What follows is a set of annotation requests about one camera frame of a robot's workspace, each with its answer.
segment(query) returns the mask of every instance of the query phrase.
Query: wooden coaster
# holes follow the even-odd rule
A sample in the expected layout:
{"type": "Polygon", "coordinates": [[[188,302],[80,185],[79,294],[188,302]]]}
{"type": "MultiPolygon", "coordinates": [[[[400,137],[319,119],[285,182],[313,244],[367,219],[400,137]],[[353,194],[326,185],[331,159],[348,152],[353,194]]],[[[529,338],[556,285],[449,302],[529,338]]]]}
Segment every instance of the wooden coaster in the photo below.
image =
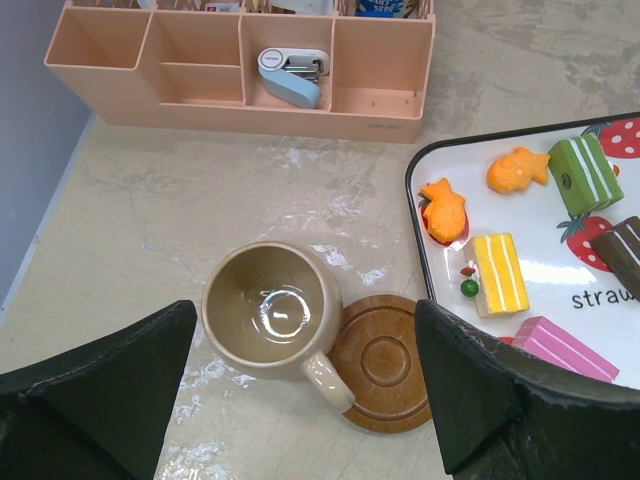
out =
{"type": "Polygon", "coordinates": [[[329,358],[356,396],[344,416],[380,433],[406,432],[431,419],[416,348],[415,302],[375,295],[344,310],[329,358]]]}

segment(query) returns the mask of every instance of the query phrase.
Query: marble tabletop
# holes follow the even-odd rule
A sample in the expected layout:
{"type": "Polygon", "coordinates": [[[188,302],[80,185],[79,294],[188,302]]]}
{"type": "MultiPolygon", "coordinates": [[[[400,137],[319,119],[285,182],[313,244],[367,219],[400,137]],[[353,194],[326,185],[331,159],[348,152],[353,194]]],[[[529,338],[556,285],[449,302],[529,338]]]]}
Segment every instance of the marble tabletop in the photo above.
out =
{"type": "MultiPolygon", "coordinates": [[[[97,120],[0,328],[0,372],[112,333],[257,240],[311,246],[345,303],[426,295],[404,190],[431,142],[640,110],[636,0],[436,2],[414,145],[152,130],[97,120]]],[[[302,376],[226,366],[199,324],[158,479],[443,478],[433,423],[360,430],[302,376]]]]}

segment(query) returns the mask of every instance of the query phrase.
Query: ceramic cup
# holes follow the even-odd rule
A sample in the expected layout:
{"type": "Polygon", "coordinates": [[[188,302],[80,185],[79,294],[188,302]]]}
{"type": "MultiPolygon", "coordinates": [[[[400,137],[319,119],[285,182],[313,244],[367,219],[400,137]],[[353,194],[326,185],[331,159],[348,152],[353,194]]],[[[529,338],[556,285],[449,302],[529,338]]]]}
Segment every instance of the ceramic cup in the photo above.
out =
{"type": "Polygon", "coordinates": [[[342,298],[329,269],[280,242],[247,245],[213,271],[204,328],[229,365],[257,378],[301,370],[340,412],[354,396],[325,356],[338,336],[342,298]]]}

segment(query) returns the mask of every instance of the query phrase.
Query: orange fish toy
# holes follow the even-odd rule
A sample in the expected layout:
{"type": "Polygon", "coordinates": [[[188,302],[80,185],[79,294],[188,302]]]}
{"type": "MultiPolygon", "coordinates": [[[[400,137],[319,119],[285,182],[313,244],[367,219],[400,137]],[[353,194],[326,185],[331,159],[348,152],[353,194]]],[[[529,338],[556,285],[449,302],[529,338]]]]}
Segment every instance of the orange fish toy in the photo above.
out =
{"type": "Polygon", "coordinates": [[[464,211],[466,200],[451,190],[446,178],[422,187],[420,192],[431,200],[423,213],[427,219],[427,231],[439,242],[453,242],[462,234],[467,223],[464,211]]]}
{"type": "Polygon", "coordinates": [[[498,193],[511,193],[525,190],[532,180],[546,185],[549,181],[550,155],[530,152],[518,147],[514,153],[499,158],[487,172],[487,183],[498,193]]]}

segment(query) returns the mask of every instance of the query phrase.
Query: green cake slice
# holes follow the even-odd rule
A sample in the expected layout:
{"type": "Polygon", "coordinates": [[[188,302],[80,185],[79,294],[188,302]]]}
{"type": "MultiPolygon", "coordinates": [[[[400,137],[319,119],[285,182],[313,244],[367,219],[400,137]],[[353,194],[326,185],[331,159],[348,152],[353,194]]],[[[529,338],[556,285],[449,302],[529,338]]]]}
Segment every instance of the green cake slice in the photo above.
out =
{"type": "Polygon", "coordinates": [[[560,140],[549,155],[549,169],[571,215],[602,210],[624,197],[602,146],[592,133],[560,140]]]}

